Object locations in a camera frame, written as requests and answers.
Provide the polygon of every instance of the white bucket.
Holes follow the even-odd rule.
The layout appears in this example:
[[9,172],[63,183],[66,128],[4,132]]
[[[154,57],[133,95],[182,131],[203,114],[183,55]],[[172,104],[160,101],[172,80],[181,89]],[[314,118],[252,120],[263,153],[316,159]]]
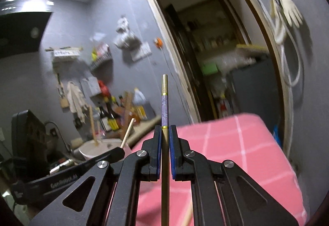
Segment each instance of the white bucket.
[[[122,141],[120,139],[103,139],[98,141],[98,146],[95,145],[95,141],[85,142],[80,146],[79,151],[84,156],[86,160],[91,159],[95,156],[104,154],[105,152],[114,149],[115,147],[120,147]],[[125,144],[123,150],[125,151],[124,157],[130,155],[131,149]]]

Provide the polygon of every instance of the dark door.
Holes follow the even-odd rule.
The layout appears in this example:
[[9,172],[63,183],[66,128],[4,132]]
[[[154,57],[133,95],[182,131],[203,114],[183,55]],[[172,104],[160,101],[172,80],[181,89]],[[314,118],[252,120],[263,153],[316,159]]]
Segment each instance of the dark door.
[[214,119],[214,115],[208,91],[193,51],[193,36],[186,31],[172,4],[165,8],[165,17],[189,79],[201,121],[212,120]]

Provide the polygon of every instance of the power outlet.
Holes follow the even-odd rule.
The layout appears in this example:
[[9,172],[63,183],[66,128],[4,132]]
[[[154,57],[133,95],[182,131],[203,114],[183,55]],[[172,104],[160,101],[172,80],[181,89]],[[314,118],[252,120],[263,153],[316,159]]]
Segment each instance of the power outlet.
[[3,142],[5,140],[5,136],[3,135],[2,128],[0,128],[0,142]]

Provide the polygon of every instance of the range hood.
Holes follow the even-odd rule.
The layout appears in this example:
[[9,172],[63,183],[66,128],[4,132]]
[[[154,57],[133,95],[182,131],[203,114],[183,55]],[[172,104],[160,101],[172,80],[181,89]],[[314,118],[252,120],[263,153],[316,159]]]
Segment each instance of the range hood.
[[0,3],[0,58],[38,51],[53,5],[48,0]]

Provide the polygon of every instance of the table covered with pink cloth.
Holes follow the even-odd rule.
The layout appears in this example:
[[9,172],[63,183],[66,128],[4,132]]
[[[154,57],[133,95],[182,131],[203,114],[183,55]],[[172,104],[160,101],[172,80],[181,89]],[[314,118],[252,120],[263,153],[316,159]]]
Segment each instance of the table covered with pink cloth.
[[[287,209],[299,225],[305,224],[306,211],[296,175],[258,116],[239,114],[178,127],[177,132],[179,138],[188,140],[192,150],[208,160],[233,160]],[[142,142],[152,136],[153,132],[141,139],[133,152],[140,150]],[[181,226],[190,203],[190,182],[175,182],[170,175],[170,226]],[[136,225],[161,225],[161,180],[142,183]]]

